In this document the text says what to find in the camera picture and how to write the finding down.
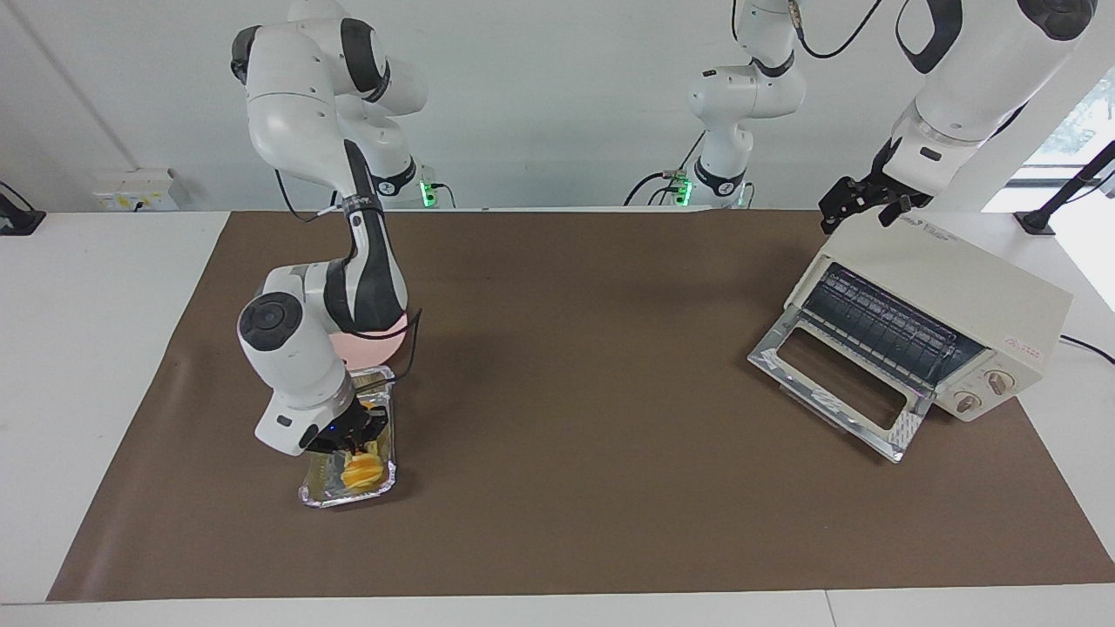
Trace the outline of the cream white toaster oven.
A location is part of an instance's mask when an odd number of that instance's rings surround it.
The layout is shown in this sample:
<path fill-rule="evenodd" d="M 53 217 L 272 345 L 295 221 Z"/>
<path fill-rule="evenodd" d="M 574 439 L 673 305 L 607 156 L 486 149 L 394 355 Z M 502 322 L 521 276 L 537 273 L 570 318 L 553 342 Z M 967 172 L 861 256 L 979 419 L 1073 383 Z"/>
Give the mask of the cream white toaster oven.
<path fill-rule="evenodd" d="M 985 346 L 975 360 L 935 386 L 935 404 L 956 416 L 953 395 L 980 397 L 975 421 L 1043 380 L 1070 316 L 1074 298 L 1039 274 L 940 226 L 935 218 L 905 214 L 892 226 L 851 218 L 826 239 L 786 306 L 803 307 L 828 266 L 847 267 L 881 290 Z M 1015 378 L 1006 397 L 988 388 L 986 373 Z"/>

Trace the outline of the glass oven door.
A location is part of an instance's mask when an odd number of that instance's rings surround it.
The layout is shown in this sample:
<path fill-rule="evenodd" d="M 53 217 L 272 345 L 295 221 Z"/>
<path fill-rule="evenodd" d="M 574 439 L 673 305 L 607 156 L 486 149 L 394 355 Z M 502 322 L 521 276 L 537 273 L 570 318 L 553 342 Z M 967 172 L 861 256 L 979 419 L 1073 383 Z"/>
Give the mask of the glass oven door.
<path fill-rule="evenodd" d="M 836 394 L 824 388 L 820 382 L 814 382 L 808 374 L 780 357 L 780 347 L 788 341 L 792 332 L 806 332 L 837 353 L 843 360 L 851 361 L 860 370 L 871 374 L 879 382 L 884 382 L 889 388 L 896 390 L 904 398 L 904 405 L 896 413 L 895 421 L 885 428 L 867 419 L 860 409 L 852 408 L 847 401 L 842 401 Z M 827 421 L 833 428 L 847 432 L 881 456 L 896 464 L 902 461 L 909 444 L 915 438 L 917 430 L 923 424 L 929 409 L 935 402 L 935 389 L 920 380 L 915 374 L 904 367 L 888 360 L 881 353 L 869 348 L 850 332 L 840 330 L 836 325 L 820 316 L 794 305 L 786 307 L 780 318 L 768 332 L 753 347 L 747 357 L 760 372 L 768 374 L 774 382 L 780 384 L 780 389 L 805 408 Z"/>

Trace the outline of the pink round plate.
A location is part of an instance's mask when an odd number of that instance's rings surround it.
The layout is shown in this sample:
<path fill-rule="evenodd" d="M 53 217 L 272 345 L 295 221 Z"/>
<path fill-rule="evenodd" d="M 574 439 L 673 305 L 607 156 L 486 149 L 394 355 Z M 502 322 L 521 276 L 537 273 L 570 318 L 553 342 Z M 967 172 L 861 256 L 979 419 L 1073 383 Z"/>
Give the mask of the pink round plate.
<path fill-rule="evenodd" d="M 407 339 L 408 322 L 407 314 L 403 314 L 401 319 L 387 332 L 363 332 L 367 336 L 375 336 L 374 339 L 363 339 L 345 332 L 330 334 L 329 339 L 334 353 L 345 361 L 347 370 L 362 372 L 390 361 L 390 358 L 401 350 L 403 343 Z"/>

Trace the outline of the black clamp mount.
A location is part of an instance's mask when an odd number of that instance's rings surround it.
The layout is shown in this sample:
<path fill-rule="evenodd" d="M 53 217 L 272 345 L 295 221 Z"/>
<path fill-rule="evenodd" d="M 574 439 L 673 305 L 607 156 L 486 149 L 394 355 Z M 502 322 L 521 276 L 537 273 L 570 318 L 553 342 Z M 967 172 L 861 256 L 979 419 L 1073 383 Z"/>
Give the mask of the black clamp mount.
<path fill-rule="evenodd" d="M 0 179 L 0 221 L 4 220 L 0 235 L 32 235 L 43 223 L 45 215 L 47 213 L 36 209 L 20 191 Z"/>

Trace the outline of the brown paper table mat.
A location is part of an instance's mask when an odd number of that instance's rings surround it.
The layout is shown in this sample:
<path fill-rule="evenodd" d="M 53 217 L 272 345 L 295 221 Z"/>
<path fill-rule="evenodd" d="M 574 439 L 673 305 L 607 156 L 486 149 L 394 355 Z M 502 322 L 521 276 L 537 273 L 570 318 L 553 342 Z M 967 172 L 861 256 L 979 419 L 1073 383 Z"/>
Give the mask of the brown paper table mat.
<path fill-rule="evenodd" d="M 748 364 L 823 245 L 803 211 L 388 219 L 421 338 L 395 386 L 395 486 L 295 495 L 254 436 L 236 321 L 342 219 L 227 219 L 49 592 L 646 594 L 1115 583 L 1019 402 L 935 409 L 899 464 Z"/>

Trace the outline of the white wall socket box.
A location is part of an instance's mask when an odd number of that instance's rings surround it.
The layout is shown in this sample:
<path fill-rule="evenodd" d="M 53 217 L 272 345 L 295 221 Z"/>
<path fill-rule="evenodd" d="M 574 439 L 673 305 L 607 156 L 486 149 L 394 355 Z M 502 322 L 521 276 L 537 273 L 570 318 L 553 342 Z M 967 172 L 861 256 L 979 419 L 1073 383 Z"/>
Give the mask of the white wall socket box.
<path fill-rule="evenodd" d="M 105 211 L 172 212 L 188 203 L 187 191 L 168 168 L 108 173 L 107 179 L 95 182 L 91 194 Z"/>

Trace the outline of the sliced orange bread loaf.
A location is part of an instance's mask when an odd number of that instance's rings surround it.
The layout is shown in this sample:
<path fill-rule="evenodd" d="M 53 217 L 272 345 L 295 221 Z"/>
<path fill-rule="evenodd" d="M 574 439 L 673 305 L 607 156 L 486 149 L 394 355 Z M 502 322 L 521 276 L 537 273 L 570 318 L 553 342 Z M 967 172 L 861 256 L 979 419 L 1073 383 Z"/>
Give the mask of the sliced orange bread loaf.
<path fill-rule="evenodd" d="M 382 483 L 388 473 L 387 462 L 382 460 L 378 441 L 366 443 L 362 448 L 345 453 L 343 469 L 340 474 L 345 489 L 368 491 Z"/>

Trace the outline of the bright window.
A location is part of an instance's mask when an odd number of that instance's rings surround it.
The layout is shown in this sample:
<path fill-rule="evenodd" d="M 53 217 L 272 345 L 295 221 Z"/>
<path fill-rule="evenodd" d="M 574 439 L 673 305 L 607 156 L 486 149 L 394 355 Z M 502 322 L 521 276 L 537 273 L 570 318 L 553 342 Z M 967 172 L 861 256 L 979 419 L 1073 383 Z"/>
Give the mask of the bright window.
<path fill-rule="evenodd" d="M 1115 139 L 1115 66 L 1075 104 L 1008 187 L 1059 187 Z"/>

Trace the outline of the aluminium foil tray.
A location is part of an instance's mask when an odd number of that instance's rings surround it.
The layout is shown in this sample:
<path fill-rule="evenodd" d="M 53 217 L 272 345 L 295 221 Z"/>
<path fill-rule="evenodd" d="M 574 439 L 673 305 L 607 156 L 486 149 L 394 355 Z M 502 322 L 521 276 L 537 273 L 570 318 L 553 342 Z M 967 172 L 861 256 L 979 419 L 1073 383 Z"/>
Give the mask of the aluminium foil tray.
<path fill-rule="evenodd" d="M 343 469 L 345 453 L 337 451 L 331 454 L 309 452 L 309 471 L 299 489 L 301 502 L 310 508 L 324 509 L 362 502 L 375 496 L 385 496 L 395 485 L 395 406 L 392 387 L 395 373 L 386 365 L 371 367 L 351 374 L 357 395 L 355 401 L 361 402 L 367 409 L 387 408 L 390 412 L 390 424 L 382 430 L 378 438 L 369 437 L 369 425 L 365 432 L 367 443 L 378 441 L 382 460 L 387 462 L 388 473 L 382 483 L 368 491 L 345 489 L 340 474 Z"/>

